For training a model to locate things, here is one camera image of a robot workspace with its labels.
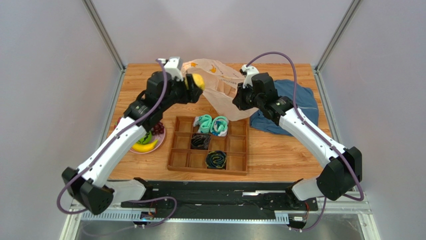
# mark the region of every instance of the cable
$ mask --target cable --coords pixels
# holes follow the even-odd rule
[[[315,133],[321,140],[323,140],[334,152],[336,152],[337,153],[337,155],[341,158],[341,160],[343,161],[343,163],[344,163],[344,165],[347,167],[347,169],[349,170],[349,173],[350,173],[350,175],[352,176],[352,178],[353,178],[353,180],[355,181],[355,185],[356,185],[356,187],[358,188],[358,191],[359,191],[359,194],[360,194],[360,197],[359,198],[357,198],[357,197],[353,197],[353,196],[350,196],[350,195],[347,195],[347,194],[343,194],[343,196],[345,196],[345,197],[347,197],[347,198],[349,198],[349,199],[352,199],[352,200],[355,200],[355,201],[359,201],[359,202],[361,202],[362,200],[364,200],[364,192],[363,192],[363,188],[361,187],[361,184],[360,184],[360,181],[358,181],[358,178],[357,178],[357,176],[355,175],[355,172],[354,172],[354,170],[352,170],[352,167],[351,167],[351,165],[349,164],[349,162],[348,162],[348,160],[346,160],[346,158],[343,156],[343,154],[331,143],[331,142],[329,142],[323,135],[321,135],[312,125],[310,125],[307,121],[305,121],[305,119],[302,117],[302,115],[301,115],[301,113],[298,111],[298,106],[297,106],[297,103],[296,103],[296,89],[297,89],[297,84],[298,84],[298,75],[297,75],[297,73],[296,73],[296,67],[295,67],[295,64],[293,63],[293,61],[290,59],[290,57],[289,56],[287,56],[287,55],[285,55],[284,53],[281,53],[281,52],[278,52],[278,51],[269,51],[269,52],[265,52],[265,53],[262,53],[262,54],[260,54],[259,56],[257,56],[257,57],[255,57],[255,58],[253,58],[253,60],[251,60],[250,62],[248,62],[247,63],[247,67],[248,66],[250,66],[254,61],[256,61],[257,59],[259,59],[259,58],[261,58],[261,57],[263,57],[263,56],[266,56],[266,55],[280,55],[280,56],[282,56],[282,57],[284,57],[284,58],[286,58],[287,60],[288,60],[288,62],[290,63],[290,65],[291,65],[291,68],[293,69],[293,76],[294,76],[294,90],[293,90],[293,108],[294,108],[294,111],[296,112],[296,114],[297,114],[297,116],[299,117],[299,119],[302,121],[302,123],[304,123],[313,133]],[[326,209],[326,201],[327,201],[327,198],[326,197],[324,197],[324,205],[322,206],[322,210],[321,210],[321,214],[319,215],[319,218],[318,218],[318,220],[316,220],[316,222],[312,225],[312,226],[310,226],[310,227],[308,227],[308,228],[306,228],[306,229],[304,229],[303,231],[304,232],[306,232],[306,231],[309,231],[309,230],[312,230],[319,222],[320,222],[320,220],[321,220],[321,218],[323,217],[323,213],[324,213],[324,210]],[[302,231],[302,229],[297,229],[297,228],[295,228],[295,230],[297,231],[297,232],[301,232]]]
[[[149,199],[149,200],[138,200],[138,201],[128,201],[129,203],[134,203],[134,204],[145,204],[145,203],[153,203],[155,201],[160,201],[160,200],[167,200],[167,199],[171,199],[174,202],[174,206],[173,206],[173,210],[171,211],[171,213],[166,216],[165,218],[163,218],[162,220],[160,220],[159,222],[156,223],[151,223],[148,225],[133,225],[133,226],[127,226],[127,227],[123,227],[121,229],[118,229],[116,231],[113,232],[109,232],[109,233],[103,233],[103,234],[92,234],[87,232],[84,227],[81,228],[81,231],[89,236],[89,237],[94,237],[94,238],[99,238],[99,237],[106,237],[112,234],[116,234],[125,230],[129,230],[129,229],[134,229],[136,226],[139,228],[152,228],[152,227],[156,227],[158,225],[163,224],[165,221],[167,221],[168,219],[170,219],[170,217],[176,212],[176,208],[178,207],[178,201],[176,200],[176,198],[172,197],[172,196],[162,196],[162,197],[158,197],[158,198],[153,198],[153,199]]]
[[[153,207],[154,201],[151,202],[151,206],[149,206],[149,212],[148,212],[148,216],[151,216],[152,218],[155,218],[154,214],[157,214],[157,208],[154,208],[155,212],[154,214],[151,213],[151,208]]]
[[[130,129],[131,127],[135,126],[136,124],[140,123],[141,121],[145,120],[149,115],[151,115],[160,105],[161,101],[164,98],[164,95],[166,94],[166,90],[167,90],[167,73],[166,73],[166,69],[164,68],[163,63],[161,62],[161,60],[157,59],[156,62],[160,65],[161,70],[162,70],[162,77],[163,77],[163,87],[162,87],[162,91],[161,91],[161,95],[158,98],[158,101],[154,104],[154,106],[142,117],[140,117],[138,120],[132,122],[131,124],[129,124],[128,126],[124,127],[121,131],[119,131],[113,138],[111,138],[111,140],[109,140],[105,146],[99,151],[99,153],[93,158],[93,161],[91,161],[91,163],[85,168],[83,169],[79,174],[77,174],[75,177],[73,177],[67,184],[65,184],[65,186],[62,188],[62,190],[59,192],[59,195],[57,196],[56,199],[56,206],[57,208],[63,212],[64,214],[80,214],[83,213],[87,210],[87,208],[82,209],[82,210],[78,210],[78,211],[68,211],[66,209],[64,209],[61,206],[61,198],[64,195],[65,191],[78,179],[80,178],[83,174],[85,174],[91,167],[93,167],[96,162],[99,160],[99,158],[105,153],[105,151],[113,144],[113,142],[118,139],[125,131],[127,131],[128,129]]]
[[[145,203],[150,203],[150,202],[160,201],[160,200],[166,200],[167,201],[167,199],[173,200],[173,202],[174,202],[173,210],[171,211],[171,213],[168,216],[163,218],[161,221],[156,222],[156,223],[152,223],[152,224],[148,224],[148,225],[145,226],[145,228],[152,228],[152,227],[156,227],[158,225],[163,224],[165,221],[167,221],[176,212],[176,208],[178,207],[178,201],[176,200],[176,198],[174,198],[172,196],[162,196],[162,197],[157,197],[157,198],[153,198],[153,199],[149,199],[149,200],[129,201],[129,203],[145,204]]]
[[[309,211],[311,209],[309,208],[309,204],[307,202],[304,202],[304,204],[306,205],[306,214],[304,215],[304,217],[306,218],[306,221],[308,221]]]

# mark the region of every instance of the plastic bag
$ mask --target plastic bag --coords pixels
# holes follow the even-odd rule
[[[183,75],[200,74],[205,83],[205,90],[202,94],[219,115],[227,117],[230,121],[248,118],[257,111],[257,108],[240,111],[232,103],[237,94],[237,85],[244,82],[244,77],[222,62],[195,59],[185,62],[181,72]]]

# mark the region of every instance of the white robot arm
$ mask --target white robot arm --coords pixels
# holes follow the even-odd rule
[[[240,72],[245,75],[245,80],[238,84],[237,94],[232,103],[239,110],[259,108],[267,119],[297,138],[323,168],[319,176],[300,179],[285,190],[289,207],[297,209],[302,205],[302,201],[322,196],[334,201],[356,185],[339,155],[312,129],[308,128],[307,124],[327,139],[340,153],[343,153],[358,181],[362,180],[362,155],[356,147],[347,149],[333,140],[315,126],[300,108],[294,108],[291,99],[278,96],[274,81],[268,73],[259,73],[254,66],[246,65],[242,66]]]
[[[146,192],[146,181],[141,178],[109,181],[108,177],[132,145],[163,118],[164,111],[174,104],[196,103],[203,93],[202,77],[198,74],[183,77],[183,62],[179,57],[160,61],[165,64],[167,86],[158,107],[146,119],[135,123],[153,109],[161,98],[165,84],[161,71],[152,74],[147,81],[146,90],[129,105],[117,127],[93,155],[77,169],[67,167],[62,173],[64,183],[69,185],[68,193],[94,215],[102,213],[110,204],[142,199]],[[100,153],[102,154],[94,164],[95,157]]]

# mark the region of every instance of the gray wall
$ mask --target gray wall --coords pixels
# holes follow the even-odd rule
[[[424,239],[426,4],[366,0],[322,73],[381,238]]]
[[[0,239],[59,238],[61,173],[95,150],[118,77],[82,1],[0,1]]]
[[[246,63],[267,51],[316,64],[351,0],[93,2],[125,64],[168,56]]]

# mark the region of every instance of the grapes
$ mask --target grapes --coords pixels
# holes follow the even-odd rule
[[[164,134],[164,125],[162,122],[158,122],[152,129],[152,135]]]

